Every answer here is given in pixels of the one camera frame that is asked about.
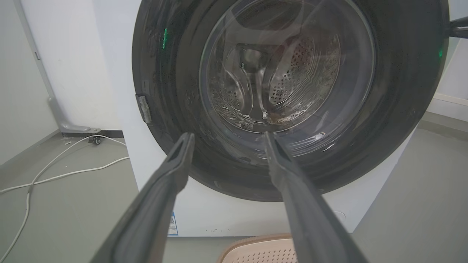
power cord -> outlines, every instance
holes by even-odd
[[[73,146],[77,145],[79,142],[82,142],[90,137],[102,137],[102,138],[107,138],[109,140],[112,140],[112,141],[115,141],[117,143],[120,143],[124,146],[127,146],[125,143],[123,142],[120,142],[118,140],[114,140],[112,138],[109,138],[107,136],[103,136],[103,135],[92,135],[92,136],[88,136],[86,138],[83,138],[77,142],[75,142],[74,144],[72,144],[70,147],[68,147],[66,150],[64,150],[61,154],[57,155],[53,160],[51,160],[44,168],[42,168],[42,170],[36,175],[36,177],[34,177],[34,179],[32,180],[31,183],[28,183],[28,184],[23,184],[23,185],[18,185],[18,186],[14,186],[14,187],[10,187],[10,188],[6,188],[6,189],[3,189],[3,190],[0,190],[0,194],[3,194],[3,193],[6,193],[8,191],[11,191],[11,190],[14,190],[14,189],[18,189],[18,188],[22,188],[22,187],[28,187],[29,186],[29,190],[28,190],[28,194],[26,195],[26,214],[24,215],[24,220],[23,220],[23,223],[21,224],[21,227],[20,229],[18,230],[18,233],[16,233],[16,236],[15,238],[13,239],[13,241],[11,242],[11,245],[10,247],[7,249],[7,251],[5,252],[5,254],[3,255],[3,257],[0,259],[0,263],[3,263],[3,261],[7,258],[8,254],[10,253],[11,249],[13,248],[13,246],[16,244],[16,241],[18,240],[18,238],[20,237],[20,234],[21,234],[21,231],[23,231],[23,228],[24,228],[24,225],[26,224],[26,220],[28,220],[28,216],[29,216],[29,200],[30,200],[30,197],[31,197],[31,192],[32,192],[32,188],[34,185],[36,184],[40,184],[40,183],[46,183],[46,182],[50,182],[50,181],[53,181],[53,180],[57,180],[57,179],[60,179],[60,178],[63,178],[65,176],[69,176],[69,175],[74,175],[74,174],[78,174],[78,173],[83,173],[83,172],[89,172],[89,171],[96,171],[96,170],[100,170],[100,169],[104,169],[106,167],[109,167],[117,162],[120,162],[120,161],[123,161],[125,159],[129,159],[130,157],[127,156],[127,157],[123,157],[123,158],[120,158],[118,160],[115,160],[107,165],[104,165],[102,167],[97,167],[97,168],[91,168],[91,169],[86,169],[86,170],[80,170],[80,171],[75,171],[75,172],[71,172],[71,173],[67,173],[67,174],[63,174],[63,175],[59,175],[59,176],[55,176],[55,177],[52,177],[52,178],[49,178],[49,179],[45,179],[45,180],[42,180],[42,181],[37,181],[37,179],[41,176],[41,174],[58,158],[60,157],[62,154],[64,154],[66,151],[70,150],[70,148],[72,148]]]

front-loading washing machine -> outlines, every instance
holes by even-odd
[[[266,131],[352,232],[432,99],[450,34],[446,0],[94,5],[139,189],[182,133],[196,136],[178,236],[289,231]]]

washing machine drum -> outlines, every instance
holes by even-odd
[[[447,0],[144,0],[132,51],[143,120],[190,176],[281,201],[263,144],[278,134],[320,191],[364,175],[415,128],[448,43]]]

